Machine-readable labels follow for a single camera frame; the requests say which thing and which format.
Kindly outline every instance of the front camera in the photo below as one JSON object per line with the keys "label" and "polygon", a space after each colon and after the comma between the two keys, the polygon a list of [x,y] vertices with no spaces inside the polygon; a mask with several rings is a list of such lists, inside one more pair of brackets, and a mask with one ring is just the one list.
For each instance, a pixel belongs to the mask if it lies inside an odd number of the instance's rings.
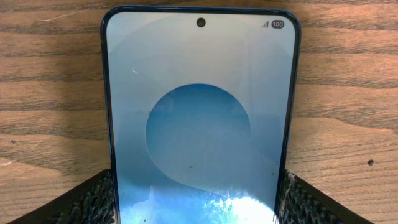
{"label": "front camera", "polygon": [[199,18],[197,20],[198,27],[204,27],[206,25],[206,20],[204,18]]}

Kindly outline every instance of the battery icon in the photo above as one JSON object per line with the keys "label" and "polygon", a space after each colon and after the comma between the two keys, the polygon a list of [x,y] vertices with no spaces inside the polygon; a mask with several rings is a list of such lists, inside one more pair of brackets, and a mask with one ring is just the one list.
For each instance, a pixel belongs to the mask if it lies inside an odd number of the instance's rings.
{"label": "battery icon", "polygon": [[281,20],[274,20],[271,23],[272,28],[281,29],[285,26],[285,22]]}

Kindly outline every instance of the smartphone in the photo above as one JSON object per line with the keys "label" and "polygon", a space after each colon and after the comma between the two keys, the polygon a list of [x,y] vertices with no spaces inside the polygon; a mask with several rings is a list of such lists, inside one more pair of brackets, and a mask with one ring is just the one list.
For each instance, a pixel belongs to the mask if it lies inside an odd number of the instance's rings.
{"label": "smartphone", "polygon": [[118,223],[274,223],[300,26],[268,9],[121,6],[101,26]]}

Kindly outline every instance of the blue phone frame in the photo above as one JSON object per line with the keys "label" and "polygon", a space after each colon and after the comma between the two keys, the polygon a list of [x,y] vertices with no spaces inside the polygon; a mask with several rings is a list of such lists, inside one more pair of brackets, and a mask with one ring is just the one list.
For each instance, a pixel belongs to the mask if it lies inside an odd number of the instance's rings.
{"label": "blue phone frame", "polygon": [[118,6],[109,10],[101,23],[101,50],[103,59],[104,72],[104,90],[106,104],[106,118],[108,124],[109,153],[111,156],[111,168],[113,175],[114,201],[116,209],[116,223],[120,223],[119,195],[118,195],[118,178],[116,173],[116,157],[113,141],[113,123],[112,123],[112,107],[111,107],[111,91],[109,86],[109,67],[108,67],[108,48],[106,42],[106,27],[112,16],[119,12],[179,12],[179,13],[209,13],[209,14],[252,14],[252,15],[274,15],[284,16],[290,20],[295,28],[295,44],[294,56],[292,61],[292,74],[290,76],[289,99],[287,102],[286,122],[284,129],[284,137],[282,144],[282,154],[280,156],[279,176],[277,185],[277,194],[275,199],[274,212],[279,214],[279,202],[281,194],[281,186],[283,176],[285,174],[285,163],[287,155],[287,143],[289,140],[290,123],[293,112],[294,90],[297,79],[297,66],[299,63],[300,43],[301,43],[301,26],[297,18],[290,12],[280,9],[254,9],[254,8],[223,8],[223,7],[175,7],[175,6]]}

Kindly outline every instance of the wood grain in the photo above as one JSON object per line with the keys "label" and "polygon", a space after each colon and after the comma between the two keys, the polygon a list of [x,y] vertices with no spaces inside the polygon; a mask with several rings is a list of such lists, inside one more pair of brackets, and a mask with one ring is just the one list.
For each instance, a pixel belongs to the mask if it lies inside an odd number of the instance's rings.
{"label": "wood grain", "polygon": [[3,0],[0,223],[109,167],[99,30],[121,4],[293,12],[303,40],[287,167],[398,223],[397,0]]}

